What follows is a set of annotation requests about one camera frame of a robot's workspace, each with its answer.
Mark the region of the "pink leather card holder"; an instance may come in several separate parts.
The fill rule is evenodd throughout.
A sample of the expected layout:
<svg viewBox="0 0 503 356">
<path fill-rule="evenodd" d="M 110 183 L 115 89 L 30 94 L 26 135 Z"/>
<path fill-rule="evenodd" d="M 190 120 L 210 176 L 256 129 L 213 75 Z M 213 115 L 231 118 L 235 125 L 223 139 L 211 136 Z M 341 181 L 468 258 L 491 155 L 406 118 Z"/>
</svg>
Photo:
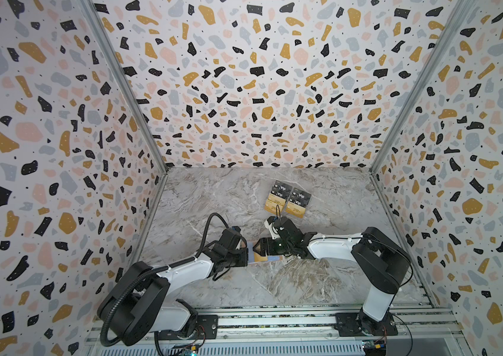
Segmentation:
<svg viewBox="0 0 503 356">
<path fill-rule="evenodd" d="M 250 263 L 249 262 L 249 255 L 250 255 L 251 250 L 253 250 L 253 246 L 252 246 L 251 243 L 249 243 L 249 245 L 248 245 L 248 265 L 256 264 L 256 263 Z M 265 263 L 271 263 L 271 262 L 281 261 L 283 259 L 283 256 L 279 256 L 279 255 L 275 255 L 275 256 L 267 255 L 265 257 L 269 258 L 269 262 L 265 262 Z"/>
</svg>

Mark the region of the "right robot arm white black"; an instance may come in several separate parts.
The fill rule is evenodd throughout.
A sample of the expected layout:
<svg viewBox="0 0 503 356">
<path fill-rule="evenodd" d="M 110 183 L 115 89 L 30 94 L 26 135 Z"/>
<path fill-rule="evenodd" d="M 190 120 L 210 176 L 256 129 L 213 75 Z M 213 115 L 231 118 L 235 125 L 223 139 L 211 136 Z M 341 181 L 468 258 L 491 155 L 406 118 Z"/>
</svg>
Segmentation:
<svg viewBox="0 0 503 356">
<path fill-rule="evenodd" d="M 382 231 L 368 227 L 359 234 L 349 235 L 304 233 L 287 217 L 270 217 L 265 227 L 271 236 L 259 239 L 253 246 L 253 252 L 261 257 L 350 260 L 362 269 L 371 288 L 358 314 L 337 316 L 341 335 L 384 338 L 397 334 L 389 310 L 413 267 L 408 254 Z"/>
</svg>

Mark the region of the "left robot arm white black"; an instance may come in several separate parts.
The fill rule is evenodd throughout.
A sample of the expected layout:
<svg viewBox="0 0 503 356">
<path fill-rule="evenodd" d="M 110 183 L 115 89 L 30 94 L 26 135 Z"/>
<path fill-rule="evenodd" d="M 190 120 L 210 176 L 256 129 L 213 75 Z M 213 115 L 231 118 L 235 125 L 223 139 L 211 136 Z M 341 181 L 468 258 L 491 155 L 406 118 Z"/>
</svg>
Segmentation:
<svg viewBox="0 0 503 356">
<path fill-rule="evenodd" d="M 205 245 L 195 257 L 161 267 L 134 263 L 97 310 L 103 321 L 101 345 L 122 343 L 129 347 L 150 332 L 178 332 L 190 337 L 197 327 L 198 312 L 169 295 L 199 280 L 219 280 L 231 269 L 247 265 L 248 244 L 236 226 L 224 229 L 219 240 Z"/>
</svg>

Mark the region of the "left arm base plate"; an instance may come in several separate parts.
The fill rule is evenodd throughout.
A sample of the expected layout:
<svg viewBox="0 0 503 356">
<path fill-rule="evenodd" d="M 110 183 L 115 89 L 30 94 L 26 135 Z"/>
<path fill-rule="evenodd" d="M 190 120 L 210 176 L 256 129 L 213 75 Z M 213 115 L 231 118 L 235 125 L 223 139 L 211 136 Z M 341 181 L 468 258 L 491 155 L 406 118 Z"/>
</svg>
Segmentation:
<svg viewBox="0 0 503 356">
<path fill-rule="evenodd" d="M 214 340 L 217 338 L 219 317 L 216 314 L 189 317 L 179 331 L 164 330 L 158 332 L 159 341 L 189 342 L 196 339 Z"/>
</svg>

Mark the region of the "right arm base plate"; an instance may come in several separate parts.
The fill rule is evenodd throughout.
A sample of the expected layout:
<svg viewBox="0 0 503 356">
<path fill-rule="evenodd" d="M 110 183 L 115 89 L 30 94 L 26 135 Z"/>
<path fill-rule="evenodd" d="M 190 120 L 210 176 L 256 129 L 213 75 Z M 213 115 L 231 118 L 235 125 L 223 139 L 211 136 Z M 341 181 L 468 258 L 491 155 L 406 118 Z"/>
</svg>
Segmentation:
<svg viewBox="0 0 503 356">
<path fill-rule="evenodd" d="M 340 337 L 388 337 L 397 336 L 398 330 L 393 315 L 388 311 L 383 320 L 376 321 L 364 314 L 357 313 L 337 313 L 334 328 Z"/>
</svg>

